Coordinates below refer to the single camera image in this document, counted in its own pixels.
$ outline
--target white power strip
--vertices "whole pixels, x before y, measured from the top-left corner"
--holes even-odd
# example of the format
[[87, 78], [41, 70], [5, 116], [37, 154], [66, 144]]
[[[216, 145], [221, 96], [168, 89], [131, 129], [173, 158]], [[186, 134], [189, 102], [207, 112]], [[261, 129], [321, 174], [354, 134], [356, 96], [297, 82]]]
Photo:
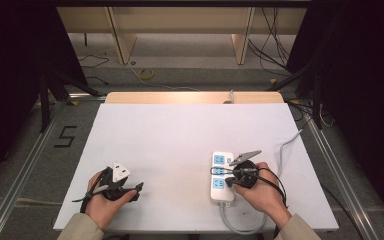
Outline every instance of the white power strip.
[[229, 164], [233, 161], [233, 154], [228, 152], [214, 152], [211, 159], [213, 173], [211, 175], [211, 200], [216, 203], [224, 202], [229, 205], [235, 199], [233, 189], [229, 188], [225, 179], [231, 177], [226, 174], [228, 170], [233, 170]]

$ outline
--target white tabletop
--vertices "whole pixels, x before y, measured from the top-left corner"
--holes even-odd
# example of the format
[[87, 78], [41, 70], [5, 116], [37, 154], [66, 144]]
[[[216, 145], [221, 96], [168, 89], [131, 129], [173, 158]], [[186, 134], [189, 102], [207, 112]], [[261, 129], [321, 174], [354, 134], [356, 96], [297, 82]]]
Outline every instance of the white tabletop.
[[[261, 149], [254, 162], [278, 170], [279, 148], [298, 132], [287, 104], [102, 104], [54, 229], [79, 212], [88, 180], [114, 162], [132, 175], [125, 186], [144, 182], [137, 202], [126, 204], [107, 228], [126, 233], [230, 232], [210, 200], [215, 151]], [[280, 176], [291, 213], [316, 231], [338, 225], [300, 137], [283, 151]], [[226, 209], [241, 230], [258, 226], [263, 214], [236, 195]], [[263, 230], [274, 229], [269, 219]]]

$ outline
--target gray floor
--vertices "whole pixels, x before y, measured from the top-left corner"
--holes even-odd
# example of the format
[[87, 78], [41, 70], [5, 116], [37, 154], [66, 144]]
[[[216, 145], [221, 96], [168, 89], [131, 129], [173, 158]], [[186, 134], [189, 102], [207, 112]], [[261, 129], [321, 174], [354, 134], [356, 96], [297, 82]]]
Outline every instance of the gray floor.
[[[101, 92], [111, 91], [185, 91], [187, 89], [169, 89], [167, 87], [192, 87], [203, 91], [261, 91], [270, 86], [270, 79], [281, 80], [284, 77], [262, 70], [259, 59], [247, 53], [245, 64], [235, 62], [229, 36], [226, 35], [139, 35], [131, 63], [121, 66], [112, 50], [112, 39], [108, 35], [88, 35], [88, 46], [83, 45], [82, 34], [72, 34], [73, 46], [80, 57], [98, 55], [108, 57], [109, 61], [96, 68], [84, 68], [88, 77], [99, 77], [109, 85], [104, 85], [96, 78], [88, 78], [90, 86]], [[255, 43], [262, 45], [264, 36], [253, 36]], [[287, 49], [293, 44], [293, 36], [282, 36]], [[273, 44], [267, 52], [277, 56]], [[84, 66], [93, 66], [102, 59], [88, 57], [81, 61]], [[138, 71], [151, 68], [156, 76], [145, 82], [161, 86], [145, 85], [130, 69]], [[275, 65], [264, 67], [282, 72]], [[285, 99], [294, 96], [294, 85], [281, 91]], [[72, 93], [79, 90], [68, 87]], [[56, 239], [58, 232], [52, 227], [58, 216], [61, 203], [76, 170], [78, 161], [93, 125], [101, 101], [78, 101], [63, 107], [53, 131], [38, 158], [37, 164], [24, 186], [19, 201], [12, 210], [0, 239]], [[291, 108], [296, 118], [300, 112]], [[306, 120], [297, 122], [297, 127], [304, 126]], [[17, 141], [14, 142], [6, 161], [0, 165], [0, 201], [5, 197], [12, 182], [17, 177], [25, 160], [29, 156], [39, 136], [41, 124], [40, 106], [33, 107]], [[75, 136], [71, 147], [55, 148], [67, 140], [59, 139], [64, 126], [77, 126], [68, 129], [66, 135]], [[350, 184], [355, 190], [365, 211], [370, 216], [379, 239], [384, 239], [384, 205], [364, 173], [358, 168], [340, 129], [333, 125], [324, 127], [324, 134], [333, 148]], [[317, 145], [309, 126], [305, 126], [301, 137], [316, 170], [320, 182], [339, 198], [343, 197], [326, 160]], [[319, 233], [322, 239], [359, 239], [359, 236], [343, 210], [326, 194], [333, 213], [338, 219], [339, 230], [331, 233]]]

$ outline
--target metal bar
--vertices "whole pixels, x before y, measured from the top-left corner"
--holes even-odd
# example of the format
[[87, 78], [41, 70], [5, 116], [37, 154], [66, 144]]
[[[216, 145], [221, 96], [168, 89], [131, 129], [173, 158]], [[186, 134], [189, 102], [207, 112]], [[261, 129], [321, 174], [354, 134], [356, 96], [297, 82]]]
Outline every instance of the metal bar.
[[37, 4], [59, 7], [288, 7], [335, 5], [338, 0], [56, 0]]
[[107, 97], [94, 97], [87, 93], [70, 93], [67, 101], [105, 101]]
[[330, 168], [330, 171], [332, 172], [332, 175], [338, 184], [339, 190], [344, 197], [350, 213], [356, 221], [356, 224], [360, 229], [364, 239], [379, 239], [375, 229], [373, 228], [370, 217], [364, 210], [364, 207], [358, 199], [357, 194], [355, 193], [350, 182], [348, 181], [348, 178], [342, 170], [338, 159], [333, 153], [332, 148], [330, 147], [329, 142], [323, 133], [323, 130], [318, 130], [316, 124], [312, 120], [310, 121], [309, 125], [311, 132], [313, 133], [313, 136], [316, 139], [317, 144], [319, 145], [320, 150], [322, 151], [323, 156]]
[[39, 134], [36, 143], [34, 144], [32, 150], [29, 153], [23, 167], [15, 178], [11, 188], [7, 192], [5, 198], [3, 199], [0, 205], [0, 233], [2, 232], [6, 221], [11, 214], [14, 205], [21, 194], [27, 180], [29, 179], [30, 173], [32, 172], [34, 166], [36, 165], [37, 160], [39, 159], [42, 150], [44, 149], [46, 142], [51, 135], [51, 132], [54, 128], [55, 122], [61, 113], [62, 109], [65, 106], [65, 102], [58, 102], [55, 106], [55, 109], [51, 116], [51, 121], [43, 133]]
[[40, 132], [43, 132], [51, 120], [49, 111], [48, 84], [45, 74], [42, 74], [42, 77], [40, 78], [40, 107], [42, 112], [42, 128], [40, 129]]

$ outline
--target gray sleeve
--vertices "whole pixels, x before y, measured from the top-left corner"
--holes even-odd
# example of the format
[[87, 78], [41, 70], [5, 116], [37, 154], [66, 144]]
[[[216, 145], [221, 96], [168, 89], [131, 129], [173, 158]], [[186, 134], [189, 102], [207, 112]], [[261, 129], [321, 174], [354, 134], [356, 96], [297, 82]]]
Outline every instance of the gray sleeve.
[[320, 240], [313, 229], [298, 215], [294, 214], [280, 230], [275, 240]]
[[58, 240], [101, 240], [104, 232], [86, 214], [76, 213], [71, 217]]

